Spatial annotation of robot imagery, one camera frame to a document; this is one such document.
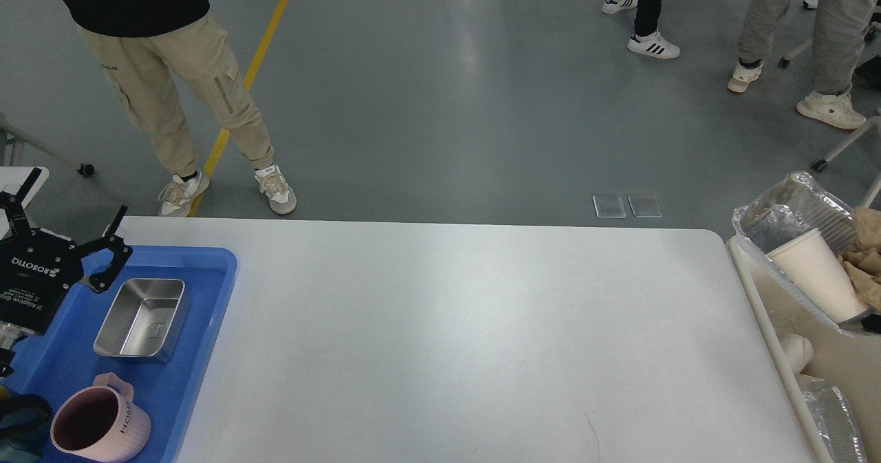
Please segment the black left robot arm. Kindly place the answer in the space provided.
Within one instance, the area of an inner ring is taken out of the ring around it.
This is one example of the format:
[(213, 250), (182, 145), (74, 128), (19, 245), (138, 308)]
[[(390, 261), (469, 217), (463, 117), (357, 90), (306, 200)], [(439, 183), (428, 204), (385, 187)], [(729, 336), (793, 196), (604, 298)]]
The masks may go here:
[(12, 375), (13, 347), (50, 328), (70, 288), (82, 283), (103, 293), (116, 281), (132, 256), (117, 230), (128, 208), (116, 216), (97, 239), (77, 244), (46, 228), (31, 226), (22, 202), (40, 177), (34, 168), (16, 193), (2, 191), (1, 206), (9, 235), (1, 243), (2, 376)]

